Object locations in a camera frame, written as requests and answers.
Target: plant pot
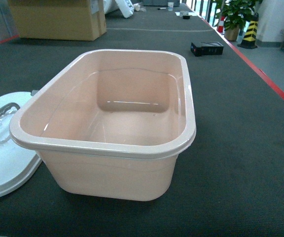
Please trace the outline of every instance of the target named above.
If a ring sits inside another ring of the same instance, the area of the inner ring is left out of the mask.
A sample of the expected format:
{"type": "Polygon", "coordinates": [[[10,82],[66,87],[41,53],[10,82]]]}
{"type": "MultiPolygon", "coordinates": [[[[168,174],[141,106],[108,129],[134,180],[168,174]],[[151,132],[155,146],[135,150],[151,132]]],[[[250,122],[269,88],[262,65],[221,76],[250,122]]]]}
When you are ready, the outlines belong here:
{"type": "Polygon", "coordinates": [[[236,41],[237,36],[239,34],[239,30],[240,30],[239,26],[237,26],[235,29],[228,29],[228,30],[225,31],[224,37],[228,41],[236,41]]]}

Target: tub rim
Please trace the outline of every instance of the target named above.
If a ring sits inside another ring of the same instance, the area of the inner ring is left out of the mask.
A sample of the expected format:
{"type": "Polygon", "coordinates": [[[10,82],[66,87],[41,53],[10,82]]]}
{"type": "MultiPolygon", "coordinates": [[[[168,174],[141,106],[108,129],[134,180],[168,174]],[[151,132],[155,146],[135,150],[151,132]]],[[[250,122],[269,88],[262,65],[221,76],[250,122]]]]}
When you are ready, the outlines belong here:
{"type": "Polygon", "coordinates": [[[64,67],[52,80],[50,80],[42,89],[40,89],[40,91],[37,92],[19,111],[15,113],[10,122],[9,130],[11,137],[16,144],[24,148],[36,151],[48,150],[85,154],[91,156],[108,156],[116,158],[137,159],[159,159],[178,155],[191,145],[196,136],[197,130],[190,76],[186,59],[179,54],[160,50],[98,49],[82,53],[66,67],[64,67]],[[69,70],[77,61],[79,61],[85,55],[100,51],[155,52],[170,54],[180,59],[185,94],[186,123],[183,132],[177,138],[170,142],[159,145],[143,146],[39,137],[28,134],[21,128],[20,121],[23,114],[49,87],[51,87],[67,70],[69,70]]]}

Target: cardboard box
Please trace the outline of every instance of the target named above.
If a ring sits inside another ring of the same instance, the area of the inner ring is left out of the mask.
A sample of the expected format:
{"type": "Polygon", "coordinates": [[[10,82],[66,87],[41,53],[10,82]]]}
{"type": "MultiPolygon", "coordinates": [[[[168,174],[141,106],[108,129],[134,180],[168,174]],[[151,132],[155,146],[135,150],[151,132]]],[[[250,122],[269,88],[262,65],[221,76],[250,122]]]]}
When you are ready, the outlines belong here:
{"type": "Polygon", "coordinates": [[[106,32],[103,0],[8,0],[21,38],[95,40],[106,32]]]}

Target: pink plastic tub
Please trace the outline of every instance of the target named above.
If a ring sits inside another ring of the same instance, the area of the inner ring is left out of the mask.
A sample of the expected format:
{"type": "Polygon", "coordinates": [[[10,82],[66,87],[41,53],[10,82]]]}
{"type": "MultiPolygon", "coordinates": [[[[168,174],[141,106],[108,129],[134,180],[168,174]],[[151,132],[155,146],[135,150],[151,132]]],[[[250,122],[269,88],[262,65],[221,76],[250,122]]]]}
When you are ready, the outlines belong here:
{"type": "Polygon", "coordinates": [[[84,53],[14,115],[10,132],[68,192],[158,198],[196,133],[186,60],[164,51],[84,53]]]}

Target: white wall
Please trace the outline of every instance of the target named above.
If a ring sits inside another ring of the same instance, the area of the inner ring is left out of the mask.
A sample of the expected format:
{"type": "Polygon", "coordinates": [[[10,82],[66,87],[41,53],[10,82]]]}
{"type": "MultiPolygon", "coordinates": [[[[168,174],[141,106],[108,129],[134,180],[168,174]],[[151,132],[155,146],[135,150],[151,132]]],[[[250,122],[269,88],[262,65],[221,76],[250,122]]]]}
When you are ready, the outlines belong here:
{"type": "Polygon", "coordinates": [[[258,13],[257,39],[262,42],[282,42],[284,0],[263,0],[258,13]]]}

